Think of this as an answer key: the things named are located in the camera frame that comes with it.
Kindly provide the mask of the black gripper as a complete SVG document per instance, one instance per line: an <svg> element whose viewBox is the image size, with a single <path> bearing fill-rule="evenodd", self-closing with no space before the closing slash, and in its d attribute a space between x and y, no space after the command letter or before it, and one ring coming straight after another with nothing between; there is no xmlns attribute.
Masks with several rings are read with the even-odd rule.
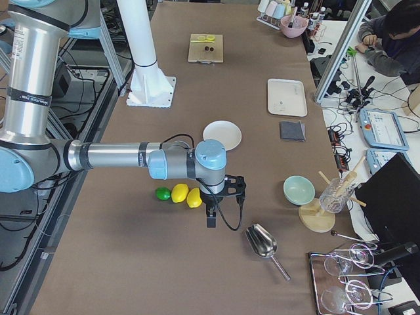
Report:
<svg viewBox="0 0 420 315"><path fill-rule="evenodd" d="M206 226L215 228L217 210L215 208L223 198L235 197L237 203L243 206L245 201L246 183L243 176L226 175L218 185L209 185L201 181L201 200L206 204Z"/></svg>

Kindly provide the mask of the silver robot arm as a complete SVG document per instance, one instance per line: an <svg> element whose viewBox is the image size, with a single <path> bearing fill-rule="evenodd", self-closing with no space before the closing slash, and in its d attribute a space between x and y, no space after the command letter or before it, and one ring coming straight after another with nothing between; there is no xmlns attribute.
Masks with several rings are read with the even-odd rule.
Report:
<svg viewBox="0 0 420 315"><path fill-rule="evenodd" d="M1 191L14 193L53 175L95 167L145 167L153 179L194 179L215 227L220 202L245 201L243 177L225 173L217 140L189 148L178 142L101 144L49 139L45 134L60 40L93 38L106 26L98 1L11 1L15 23L5 116L1 128Z"/></svg>

